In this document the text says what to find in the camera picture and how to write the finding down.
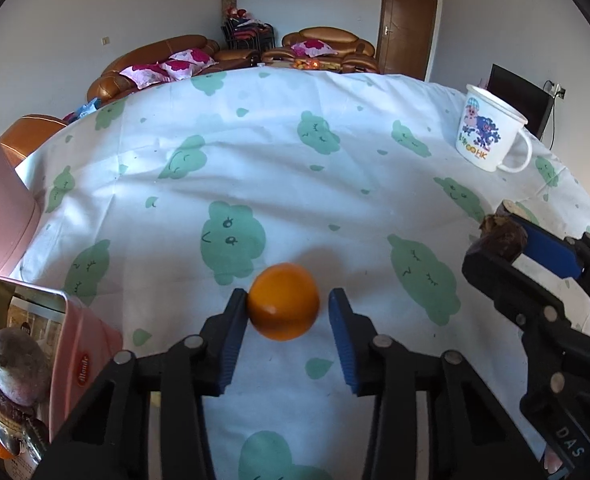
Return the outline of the right hand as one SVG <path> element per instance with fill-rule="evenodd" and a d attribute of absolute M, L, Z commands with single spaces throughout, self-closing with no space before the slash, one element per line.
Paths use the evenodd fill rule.
<path fill-rule="evenodd" d="M 549 477 L 560 476 L 560 474 L 564 476 L 566 473 L 564 463 L 549 445 L 545 448 L 544 456 L 542 456 L 542 463 L 544 464 L 545 471 L 547 471 Z"/>

